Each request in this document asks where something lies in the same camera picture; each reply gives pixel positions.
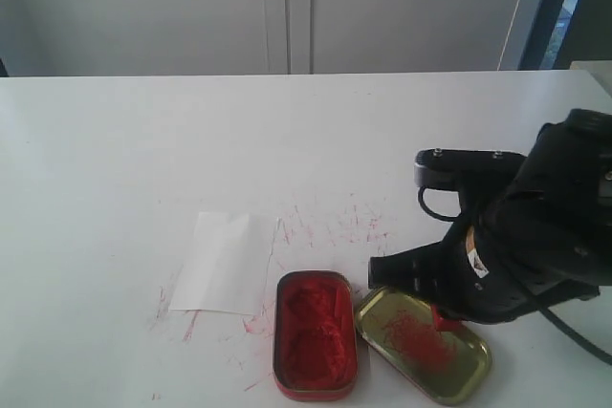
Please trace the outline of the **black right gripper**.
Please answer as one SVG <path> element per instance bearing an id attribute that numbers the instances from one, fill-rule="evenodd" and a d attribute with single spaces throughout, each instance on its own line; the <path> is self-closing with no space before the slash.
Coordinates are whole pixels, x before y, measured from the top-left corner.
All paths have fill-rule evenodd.
<path id="1" fill-rule="evenodd" d="M 387 287 L 453 319 L 493 324 L 611 283 L 611 117 L 572 110 L 544 124 L 516 175 L 464 179 L 462 235 L 368 262 Z"/>

